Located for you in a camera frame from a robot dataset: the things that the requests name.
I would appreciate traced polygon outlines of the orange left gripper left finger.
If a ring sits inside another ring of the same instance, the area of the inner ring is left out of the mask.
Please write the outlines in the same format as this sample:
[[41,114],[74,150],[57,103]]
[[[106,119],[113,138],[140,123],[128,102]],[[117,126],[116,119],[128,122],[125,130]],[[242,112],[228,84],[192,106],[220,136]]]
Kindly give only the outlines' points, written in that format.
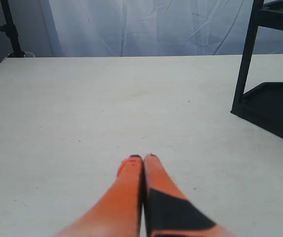
[[138,237],[143,192],[143,160],[123,160],[116,179],[102,198],[58,237]]

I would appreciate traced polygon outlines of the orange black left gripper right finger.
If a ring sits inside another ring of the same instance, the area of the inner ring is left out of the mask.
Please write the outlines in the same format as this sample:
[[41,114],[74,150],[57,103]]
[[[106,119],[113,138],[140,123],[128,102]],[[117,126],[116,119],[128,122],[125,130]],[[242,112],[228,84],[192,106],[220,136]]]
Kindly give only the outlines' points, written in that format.
[[144,158],[145,223],[148,237],[233,237],[198,210],[178,189],[158,156]]

